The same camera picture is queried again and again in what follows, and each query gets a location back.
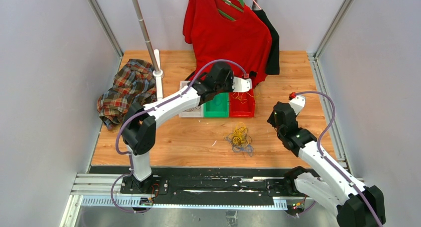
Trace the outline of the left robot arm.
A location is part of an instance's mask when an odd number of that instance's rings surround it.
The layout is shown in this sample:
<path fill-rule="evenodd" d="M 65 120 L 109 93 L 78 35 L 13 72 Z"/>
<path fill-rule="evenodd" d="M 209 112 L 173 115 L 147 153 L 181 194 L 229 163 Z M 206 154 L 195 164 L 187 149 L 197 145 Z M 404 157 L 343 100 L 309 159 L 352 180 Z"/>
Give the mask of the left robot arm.
<path fill-rule="evenodd" d="M 157 129 L 170 118 L 210 102 L 221 93 L 240 91 L 242 80 L 249 90 L 247 73 L 239 64 L 217 59 L 200 68 L 176 93 L 147 105 L 132 104 L 115 140 L 117 153 L 129 157 L 130 172 L 123 176 L 124 184 L 141 194 L 148 193 L 153 185 L 149 152 L 156 143 Z"/>

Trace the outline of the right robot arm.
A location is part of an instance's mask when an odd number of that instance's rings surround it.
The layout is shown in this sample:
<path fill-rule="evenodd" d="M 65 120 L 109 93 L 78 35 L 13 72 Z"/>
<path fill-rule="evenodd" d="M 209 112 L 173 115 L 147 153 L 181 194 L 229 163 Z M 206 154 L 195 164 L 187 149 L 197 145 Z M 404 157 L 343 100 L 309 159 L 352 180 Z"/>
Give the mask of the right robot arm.
<path fill-rule="evenodd" d="M 386 223 L 383 192 L 352 176 L 309 130 L 298 126 L 296 117 L 304 105 L 303 97 L 288 103 L 277 102 L 267 120 L 282 145 L 319 175 L 315 177 L 309 170 L 297 166 L 285 175 L 285 192 L 312 198 L 332 214 L 341 227 L 383 226 Z"/>

